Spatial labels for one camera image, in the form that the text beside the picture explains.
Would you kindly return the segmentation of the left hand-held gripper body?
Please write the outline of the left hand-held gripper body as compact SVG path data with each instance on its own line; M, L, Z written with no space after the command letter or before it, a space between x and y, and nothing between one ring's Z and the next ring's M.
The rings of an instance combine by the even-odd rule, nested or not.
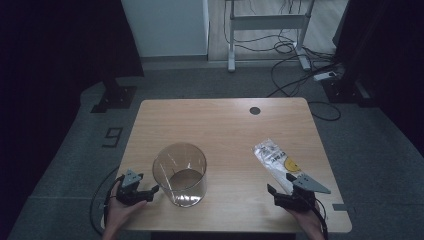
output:
M124 205L132 206L141 201L147 200L144 192L138 191L140 182L136 181L137 173L128 169L127 172L120 177L121 183L116 192L116 198Z

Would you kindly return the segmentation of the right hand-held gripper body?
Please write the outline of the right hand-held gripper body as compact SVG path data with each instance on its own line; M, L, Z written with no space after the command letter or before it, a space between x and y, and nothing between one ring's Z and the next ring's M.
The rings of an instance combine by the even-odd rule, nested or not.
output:
M293 191L290 195L278 193L274 197L276 206L295 210L298 212L307 212L315 206L315 193L330 194L331 191L317 182L307 174L301 174L297 180L290 182Z

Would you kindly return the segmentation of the clear plastic bag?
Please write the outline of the clear plastic bag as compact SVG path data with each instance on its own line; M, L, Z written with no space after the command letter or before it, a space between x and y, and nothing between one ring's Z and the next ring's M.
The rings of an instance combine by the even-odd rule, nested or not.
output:
M293 184L287 179L286 174L289 173L295 177L301 176L303 171L299 165L271 139L255 145L253 153L284 191L291 194Z

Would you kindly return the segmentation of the clear plastic cylinder bin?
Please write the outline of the clear plastic cylinder bin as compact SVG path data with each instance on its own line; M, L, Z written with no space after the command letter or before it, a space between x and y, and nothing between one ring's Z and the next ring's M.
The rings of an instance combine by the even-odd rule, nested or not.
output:
M180 142L162 149L153 162L152 173L176 206L194 206L206 195L207 160L193 144Z

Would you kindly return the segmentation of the person's right hand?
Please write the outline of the person's right hand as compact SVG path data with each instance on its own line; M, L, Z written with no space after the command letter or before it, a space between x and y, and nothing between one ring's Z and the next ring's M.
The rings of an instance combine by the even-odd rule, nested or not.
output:
M322 233L321 222L312 210L307 212L298 212L288 209L288 212L294 217L305 233L309 235Z

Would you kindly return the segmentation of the person's left hand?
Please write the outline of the person's left hand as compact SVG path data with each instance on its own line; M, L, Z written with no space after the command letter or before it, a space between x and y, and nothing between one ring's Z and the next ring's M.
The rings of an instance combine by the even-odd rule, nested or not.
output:
M146 201L141 201L132 206L127 206L115 197L119 183L116 183L111 191L111 197L108 203L107 220L105 232L117 232L126 221L137 211L140 211L146 204Z

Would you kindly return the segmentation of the black stand base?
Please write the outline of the black stand base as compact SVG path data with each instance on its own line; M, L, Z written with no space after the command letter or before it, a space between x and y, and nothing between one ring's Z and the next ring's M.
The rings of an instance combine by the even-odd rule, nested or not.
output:
M357 104L363 108L373 108L377 106L371 93L360 81L347 84L343 80L323 80L321 85L331 103Z
M92 113L106 113L109 109L129 109L134 99L136 86L120 86L116 79L103 82L105 91L98 104L91 110Z

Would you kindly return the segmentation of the white power strip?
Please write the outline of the white power strip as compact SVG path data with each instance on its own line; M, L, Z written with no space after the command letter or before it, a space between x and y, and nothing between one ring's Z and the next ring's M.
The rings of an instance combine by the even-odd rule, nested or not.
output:
M323 81L323 80L332 79L334 77L336 77L336 73L333 71L329 71L329 72L316 74L314 75L313 79L314 81Z

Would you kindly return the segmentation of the dark curtain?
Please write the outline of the dark curtain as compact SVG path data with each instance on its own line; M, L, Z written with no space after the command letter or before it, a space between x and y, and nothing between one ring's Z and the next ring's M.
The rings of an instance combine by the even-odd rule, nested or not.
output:
M121 0L0 0L0 239L60 148L81 93L142 73Z
M424 0L348 0L336 59L424 156Z

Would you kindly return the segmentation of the white cabinet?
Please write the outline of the white cabinet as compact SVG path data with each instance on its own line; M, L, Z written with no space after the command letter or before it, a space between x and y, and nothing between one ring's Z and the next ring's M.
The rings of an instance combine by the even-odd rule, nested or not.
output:
M121 0L142 58L206 56L208 0Z

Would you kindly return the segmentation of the white metal stand frame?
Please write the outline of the white metal stand frame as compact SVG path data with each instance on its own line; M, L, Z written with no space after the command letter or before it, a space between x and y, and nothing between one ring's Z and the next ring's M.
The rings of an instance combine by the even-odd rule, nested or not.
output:
M304 39L307 33L309 22L312 15L315 0L310 0L307 10L304 14L281 14L281 15L236 15L235 0L225 0L230 2L230 39L228 44L227 68L229 72L234 72L235 61L235 40L236 31L250 30L299 30L297 41L293 43L296 56L305 71L311 69L311 63L303 49Z

